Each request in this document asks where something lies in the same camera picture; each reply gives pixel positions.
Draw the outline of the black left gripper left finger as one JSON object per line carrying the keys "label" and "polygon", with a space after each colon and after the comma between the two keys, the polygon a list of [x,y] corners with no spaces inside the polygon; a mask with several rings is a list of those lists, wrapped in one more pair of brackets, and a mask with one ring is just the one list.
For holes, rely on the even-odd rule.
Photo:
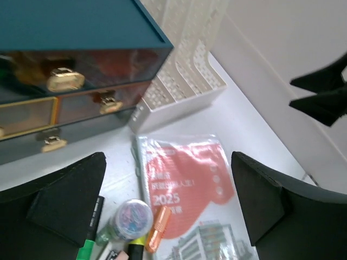
{"label": "black left gripper left finger", "polygon": [[1,259],[76,259],[106,171],[103,152],[1,191]]}

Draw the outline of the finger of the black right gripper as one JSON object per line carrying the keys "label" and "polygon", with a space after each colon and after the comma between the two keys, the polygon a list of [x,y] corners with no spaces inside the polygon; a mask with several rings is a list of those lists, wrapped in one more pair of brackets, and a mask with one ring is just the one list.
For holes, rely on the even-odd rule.
{"label": "finger of the black right gripper", "polygon": [[292,79],[290,85],[314,93],[335,90],[343,87],[346,83],[342,75],[345,68],[346,54],[324,68]]}
{"label": "finger of the black right gripper", "polygon": [[289,106],[331,127],[346,115],[346,89],[336,89],[292,100]]}

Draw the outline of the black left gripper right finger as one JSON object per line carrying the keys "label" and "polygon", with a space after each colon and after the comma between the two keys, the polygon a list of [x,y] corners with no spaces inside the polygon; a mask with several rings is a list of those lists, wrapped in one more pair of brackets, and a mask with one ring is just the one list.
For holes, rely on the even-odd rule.
{"label": "black left gripper right finger", "polygon": [[260,259],[346,259],[346,195],[307,184],[242,152],[231,157],[250,243]]}

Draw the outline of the clear paper clip jar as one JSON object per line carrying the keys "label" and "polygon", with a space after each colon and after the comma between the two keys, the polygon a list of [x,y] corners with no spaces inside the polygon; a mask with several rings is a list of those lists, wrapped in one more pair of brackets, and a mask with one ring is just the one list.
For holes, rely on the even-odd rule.
{"label": "clear paper clip jar", "polygon": [[145,202],[129,199],[116,209],[105,226],[97,233],[96,243],[130,242],[146,235],[153,224],[153,213]]}

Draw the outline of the clear zip folder red paper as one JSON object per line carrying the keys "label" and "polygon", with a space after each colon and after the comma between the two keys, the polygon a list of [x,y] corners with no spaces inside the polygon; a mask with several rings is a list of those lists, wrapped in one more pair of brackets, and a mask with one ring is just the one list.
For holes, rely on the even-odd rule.
{"label": "clear zip folder red paper", "polygon": [[171,217],[153,259],[257,259],[219,139],[138,135],[132,144],[144,201]]}

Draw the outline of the green cap black highlighter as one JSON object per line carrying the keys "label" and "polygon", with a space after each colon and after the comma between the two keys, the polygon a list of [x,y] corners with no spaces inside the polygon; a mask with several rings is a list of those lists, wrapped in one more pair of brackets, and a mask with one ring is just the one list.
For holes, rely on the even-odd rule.
{"label": "green cap black highlighter", "polygon": [[76,260],[90,260],[91,258],[104,201],[105,198],[102,196],[97,198],[84,246],[79,249]]}

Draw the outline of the bottom dark drawer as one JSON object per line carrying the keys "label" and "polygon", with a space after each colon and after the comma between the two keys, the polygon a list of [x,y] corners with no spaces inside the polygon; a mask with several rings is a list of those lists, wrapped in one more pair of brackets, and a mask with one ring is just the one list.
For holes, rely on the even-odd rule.
{"label": "bottom dark drawer", "polygon": [[1,164],[47,153],[95,135],[125,126],[135,108],[45,129],[1,141]]}

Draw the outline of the yellow cap black highlighter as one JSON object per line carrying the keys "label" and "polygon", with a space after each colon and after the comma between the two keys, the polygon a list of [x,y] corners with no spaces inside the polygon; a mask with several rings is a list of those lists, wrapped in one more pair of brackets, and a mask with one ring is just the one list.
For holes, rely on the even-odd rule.
{"label": "yellow cap black highlighter", "polygon": [[129,242],[127,247],[128,260],[142,260],[146,236],[142,236]]}

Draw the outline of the middle left amber drawer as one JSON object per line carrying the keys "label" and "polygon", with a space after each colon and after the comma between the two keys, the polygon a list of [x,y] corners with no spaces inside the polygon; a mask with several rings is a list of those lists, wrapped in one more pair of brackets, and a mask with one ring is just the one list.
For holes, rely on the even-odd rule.
{"label": "middle left amber drawer", "polygon": [[43,130],[54,125],[58,98],[45,97],[1,105],[1,139]]}

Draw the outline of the middle right amber drawer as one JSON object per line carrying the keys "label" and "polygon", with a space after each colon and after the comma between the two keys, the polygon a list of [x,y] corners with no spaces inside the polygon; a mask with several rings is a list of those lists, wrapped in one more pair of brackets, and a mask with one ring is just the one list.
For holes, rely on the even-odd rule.
{"label": "middle right amber drawer", "polygon": [[151,83],[143,81],[60,95],[55,124],[77,122],[132,108],[141,100]]}

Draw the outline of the white file rack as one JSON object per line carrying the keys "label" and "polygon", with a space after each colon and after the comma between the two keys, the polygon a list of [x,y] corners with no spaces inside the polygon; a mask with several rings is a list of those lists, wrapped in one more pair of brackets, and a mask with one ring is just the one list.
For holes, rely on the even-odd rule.
{"label": "white file rack", "polygon": [[135,133],[210,106],[227,84],[209,62],[229,1],[142,1],[174,50],[128,123]]}

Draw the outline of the teal drawer organizer cabinet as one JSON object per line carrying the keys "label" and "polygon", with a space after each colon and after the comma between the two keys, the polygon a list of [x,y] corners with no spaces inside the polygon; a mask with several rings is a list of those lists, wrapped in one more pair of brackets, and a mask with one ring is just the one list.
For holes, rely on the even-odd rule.
{"label": "teal drawer organizer cabinet", "polygon": [[[1,1],[1,52],[140,48],[174,48],[140,1]],[[49,97],[78,93],[84,81],[51,77]]]}

